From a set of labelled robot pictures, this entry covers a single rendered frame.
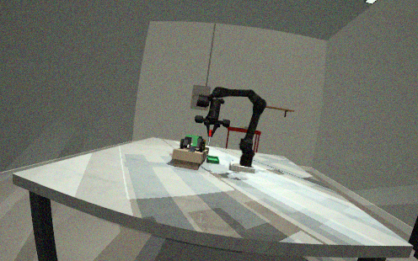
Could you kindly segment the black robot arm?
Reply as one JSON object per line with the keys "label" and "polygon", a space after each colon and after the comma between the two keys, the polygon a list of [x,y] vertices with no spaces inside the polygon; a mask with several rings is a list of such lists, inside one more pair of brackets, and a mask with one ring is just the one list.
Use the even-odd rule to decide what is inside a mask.
{"label": "black robot arm", "polygon": [[257,93],[250,89],[228,89],[216,87],[214,88],[212,94],[210,94],[209,96],[199,94],[196,106],[206,108],[207,106],[209,106],[209,103],[211,101],[210,108],[215,107],[220,109],[221,104],[224,104],[225,102],[222,97],[248,97],[251,103],[254,105],[253,114],[249,122],[248,130],[244,139],[241,138],[241,142],[239,144],[240,150],[242,152],[242,155],[239,159],[239,164],[241,166],[252,168],[253,157],[255,156],[255,152],[252,151],[253,137],[260,119],[260,115],[265,110],[266,102],[261,96],[259,96]]}

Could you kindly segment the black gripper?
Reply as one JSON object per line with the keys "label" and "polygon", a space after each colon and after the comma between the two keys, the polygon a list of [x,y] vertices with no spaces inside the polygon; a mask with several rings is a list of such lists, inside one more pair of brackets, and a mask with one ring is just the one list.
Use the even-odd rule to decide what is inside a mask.
{"label": "black gripper", "polygon": [[212,130],[212,136],[213,136],[214,132],[216,131],[216,129],[218,127],[220,127],[220,125],[223,125],[224,127],[229,127],[230,126],[230,120],[225,120],[225,119],[223,119],[223,121],[218,120],[219,112],[220,112],[220,109],[215,108],[215,107],[211,107],[209,109],[208,119],[205,119],[205,118],[203,118],[203,116],[200,116],[200,115],[197,115],[195,117],[196,123],[204,122],[204,125],[206,125],[206,128],[207,128],[207,135],[208,136],[209,136],[209,129],[210,129],[210,124],[209,123],[215,123],[214,126],[213,126],[213,130]]}

